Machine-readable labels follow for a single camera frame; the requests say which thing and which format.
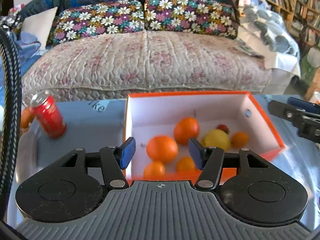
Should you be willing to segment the small red tomato alone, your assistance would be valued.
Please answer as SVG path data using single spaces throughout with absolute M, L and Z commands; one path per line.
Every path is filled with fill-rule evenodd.
M 226 134 L 229 134 L 229 128 L 224 124 L 217 125 L 216 129 L 222 130 Z

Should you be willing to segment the wooden bookshelf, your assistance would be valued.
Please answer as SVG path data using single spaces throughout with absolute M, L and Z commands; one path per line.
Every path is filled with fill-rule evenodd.
M 300 49 L 301 77 L 294 78 L 305 99 L 319 91 L 319 0 L 266 0 L 281 14 Z

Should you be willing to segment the floral cushion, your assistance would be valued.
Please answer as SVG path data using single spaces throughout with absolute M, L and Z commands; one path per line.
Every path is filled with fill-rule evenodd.
M 137 0 L 100 2 L 66 9 L 53 21 L 47 44 L 102 34 L 135 33 L 144 30 L 143 6 Z
M 233 7 L 215 0 L 145 0 L 145 28 L 235 39 L 238 23 Z

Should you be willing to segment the yellow green pear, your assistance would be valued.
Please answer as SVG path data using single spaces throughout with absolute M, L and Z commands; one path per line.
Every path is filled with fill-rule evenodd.
M 201 143 L 204 147 L 218 147 L 227 152 L 231 148 L 229 136 L 220 129 L 212 129 L 205 134 Z

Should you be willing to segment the orange cardboard box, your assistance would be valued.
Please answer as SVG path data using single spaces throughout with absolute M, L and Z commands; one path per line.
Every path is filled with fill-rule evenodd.
M 128 180 L 142 180 L 151 159 L 146 153 L 148 141 L 157 135 L 174 136 L 174 128 L 183 118 L 192 117 L 200 126 L 199 140 L 226 125 L 231 134 L 245 132 L 245 145 L 271 161 L 285 145 L 270 118 L 250 92 L 161 92 L 131 94 L 127 97 L 123 137 L 134 137 L 136 152 L 125 170 Z

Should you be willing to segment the blue tablecloth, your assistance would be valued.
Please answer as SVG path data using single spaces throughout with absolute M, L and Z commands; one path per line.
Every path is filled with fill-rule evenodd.
M 313 230 L 319 226 L 319 149 L 314 142 L 301 138 L 297 129 L 286 120 L 271 115 L 271 100 L 286 102 L 285 95 L 254 95 L 281 136 L 285 149 L 270 162 L 299 181 L 308 192 L 308 204 L 301 219 Z M 67 124 L 59 139 L 49 139 L 37 121 L 20 140 L 17 167 L 11 188 L 18 186 L 37 171 L 50 165 L 75 148 L 97 152 L 124 140 L 124 119 L 127 100 L 60 102 L 58 108 Z

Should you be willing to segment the small orange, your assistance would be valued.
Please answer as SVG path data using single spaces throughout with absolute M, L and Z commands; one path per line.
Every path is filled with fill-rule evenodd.
M 160 180 L 166 174 L 165 165 L 160 161 L 154 161 L 146 165 L 143 178 L 146 180 Z
M 249 136 L 245 132 L 236 132 L 231 137 L 233 148 L 243 148 L 249 141 Z

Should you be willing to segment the right floral cushion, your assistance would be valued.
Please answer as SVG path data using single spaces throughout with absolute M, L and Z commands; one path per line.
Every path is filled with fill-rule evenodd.
M 145 0 L 145 28 L 235 39 L 238 23 L 233 7 L 215 0 Z

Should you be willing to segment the red soda can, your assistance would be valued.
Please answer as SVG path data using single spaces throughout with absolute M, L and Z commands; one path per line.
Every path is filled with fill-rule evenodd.
M 30 101 L 30 107 L 49 138 L 57 139 L 64 135 L 67 125 L 55 99 L 48 91 L 34 94 Z

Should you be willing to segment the large orange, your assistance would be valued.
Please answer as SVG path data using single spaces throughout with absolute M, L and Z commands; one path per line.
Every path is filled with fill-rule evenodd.
M 148 141 L 146 153 L 151 160 L 167 164 L 177 157 L 178 145 L 171 137 L 158 135 Z

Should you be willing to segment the grey patterned blanket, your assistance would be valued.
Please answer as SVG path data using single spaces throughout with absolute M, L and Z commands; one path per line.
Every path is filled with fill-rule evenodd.
M 264 58 L 266 69 L 300 76 L 300 50 L 283 18 L 265 0 L 239 1 L 238 40 L 251 55 Z

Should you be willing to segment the white pillow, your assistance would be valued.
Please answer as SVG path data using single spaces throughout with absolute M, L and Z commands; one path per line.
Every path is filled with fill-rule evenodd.
M 48 36 L 53 25 L 57 7 L 27 17 L 22 25 L 22 31 L 37 37 L 41 43 L 40 50 L 45 50 Z

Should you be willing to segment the left floral cushion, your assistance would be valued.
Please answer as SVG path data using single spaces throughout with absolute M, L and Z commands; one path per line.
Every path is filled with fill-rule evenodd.
M 143 6 L 137 0 L 100 2 L 66 9 L 53 21 L 47 44 L 102 34 L 135 33 L 144 30 Z

